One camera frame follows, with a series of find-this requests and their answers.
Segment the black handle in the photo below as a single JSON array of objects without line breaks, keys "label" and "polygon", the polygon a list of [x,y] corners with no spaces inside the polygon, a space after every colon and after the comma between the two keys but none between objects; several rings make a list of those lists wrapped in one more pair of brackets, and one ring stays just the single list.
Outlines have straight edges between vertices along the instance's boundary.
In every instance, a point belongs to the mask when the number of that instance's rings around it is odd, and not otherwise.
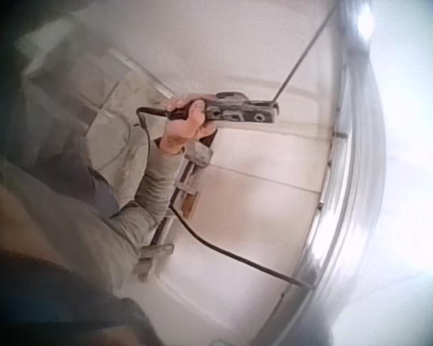
[{"label": "black handle", "polygon": [[167,110],[160,110],[158,108],[151,107],[140,107],[136,109],[136,114],[146,113],[151,115],[158,115],[160,117],[167,117],[170,120],[186,120],[188,119],[188,113],[191,105],[186,105],[184,108],[179,110],[174,110],[173,112],[168,112]]}]

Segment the welding rod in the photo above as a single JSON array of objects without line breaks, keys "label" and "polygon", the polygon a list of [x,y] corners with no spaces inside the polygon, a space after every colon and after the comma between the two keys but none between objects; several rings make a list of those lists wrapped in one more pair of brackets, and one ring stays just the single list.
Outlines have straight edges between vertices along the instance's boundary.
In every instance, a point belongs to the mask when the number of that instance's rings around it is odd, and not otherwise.
[{"label": "welding rod", "polygon": [[313,36],[310,43],[308,43],[308,46],[303,51],[302,55],[298,59],[298,61],[295,63],[294,68],[290,71],[289,75],[287,76],[284,83],[282,83],[281,88],[279,88],[278,92],[276,93],[276,96],[271,101],[271,105],[274,105],[274,103],[277,101],[278,97],[282,94],[284,89],[286,89],[287,84],[290,82],[290,79],[293,77],[295,72],[297,72],[297,69],[300,67],[300,64],[303,62],[303,60],[306,58],[306,55],[310,52],[311,47],[315,44],[316,40],[318,39],[321,32],[324,30],[325,26],[327,25],[329,19],[332,17],[332,14],[335,12],[337,5],[340,1],[337,1],[332,8],[330,9],[329,13],[327,13],[327,17],[323,20],[323,23],[320,25],[319,29],[316,31],[315,35]]}]

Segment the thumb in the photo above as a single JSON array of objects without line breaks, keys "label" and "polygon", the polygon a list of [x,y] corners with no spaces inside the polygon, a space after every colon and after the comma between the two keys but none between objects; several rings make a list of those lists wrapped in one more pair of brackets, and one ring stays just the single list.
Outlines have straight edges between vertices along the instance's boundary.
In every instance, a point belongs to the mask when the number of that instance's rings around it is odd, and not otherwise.
[{"label": "thumb", "polygon": [[195,101],[189,109],[189,115],[186,122],[194,129],[198,129],[205,122],[205,102],[201,99]]}]

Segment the hand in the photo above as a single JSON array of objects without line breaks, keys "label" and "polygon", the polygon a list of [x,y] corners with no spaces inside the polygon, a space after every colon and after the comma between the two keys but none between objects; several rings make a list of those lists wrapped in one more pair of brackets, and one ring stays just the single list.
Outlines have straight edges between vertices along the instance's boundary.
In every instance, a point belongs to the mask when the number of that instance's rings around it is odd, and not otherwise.
[{"label": "hand", "polygon": [[188,119],[167,121],[164,135],[160,140],[159,148],[166,153],[178,154],[187,142],[193,139],[201,139],[210,136],[217,126],[213,122],[205,123],[205,103],[203,100],[212,101],[214,95],[190,94],[180,99],[170,99],[167,103],[167,111],[172,112],[177,108],[185,107],[193,102],[189,109]]}]

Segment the fingers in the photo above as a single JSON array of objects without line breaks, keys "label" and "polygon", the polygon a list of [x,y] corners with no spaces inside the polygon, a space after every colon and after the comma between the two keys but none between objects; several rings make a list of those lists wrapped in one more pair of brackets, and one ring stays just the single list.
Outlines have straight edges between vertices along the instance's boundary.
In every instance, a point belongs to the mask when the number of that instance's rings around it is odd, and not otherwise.
[{"label": "fingers", "polygon": [[196,132],[194,136],[195,139],[201,139],[203,137],[210,136],[213,132],[217,130],[217,124],[213,121],[204,123]]},{"label": "fingers", "polygon": [[189,102],[196,101],[198,99],[205,99],[207,101],[213,101],[217,97],[212,94],[188,94],[184,97],[173,97],[167,101],[167,111],[173,112],[177,108],[185,107]]},{"label": "fingers", "polygon": [[188,119],[186,123],[194,130],[199,129],[205,121],[205,103],[201,99],[194,101],[189,109]]}]

